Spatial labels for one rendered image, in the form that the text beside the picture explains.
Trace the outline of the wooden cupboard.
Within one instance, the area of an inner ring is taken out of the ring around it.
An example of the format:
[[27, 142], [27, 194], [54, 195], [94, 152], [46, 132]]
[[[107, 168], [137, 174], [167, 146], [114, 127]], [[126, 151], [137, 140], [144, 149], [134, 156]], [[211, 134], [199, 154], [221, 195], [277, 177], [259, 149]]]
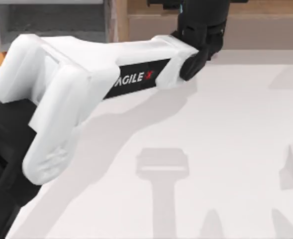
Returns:
[[[147, 5], [147, 0], [114, 0], [116, 15], [116, 41], [129, 40], [129, 20], [131, 17], [176, 16], [179, 10], [164, 10], [161, 5]], [[293, 18], [293, 0], [249, 0], [248, 3], [232, 3], [229, 17], [248, 18]], [[0, 52], [0, 63], [6, 52]]]

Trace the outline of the wooden drawer front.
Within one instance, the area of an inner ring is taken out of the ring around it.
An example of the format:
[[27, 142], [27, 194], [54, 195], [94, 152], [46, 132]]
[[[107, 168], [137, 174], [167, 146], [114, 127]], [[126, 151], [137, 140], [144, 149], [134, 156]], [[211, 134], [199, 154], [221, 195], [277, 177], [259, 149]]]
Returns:
[[[148, 40], [172, 33], [177, 17], [131, 17], [129, 40]], [[293, 50], [293, 18], [229, 17], [223, 39], [225, 50]]]

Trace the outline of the grey cabinet with dark inside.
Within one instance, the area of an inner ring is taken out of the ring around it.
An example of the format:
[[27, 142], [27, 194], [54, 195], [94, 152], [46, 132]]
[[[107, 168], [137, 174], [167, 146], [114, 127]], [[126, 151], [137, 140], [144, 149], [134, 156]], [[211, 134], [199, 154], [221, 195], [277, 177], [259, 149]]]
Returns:
[[114, 0], [0, 0], [0, 52], [20, 34], [117, 39]]

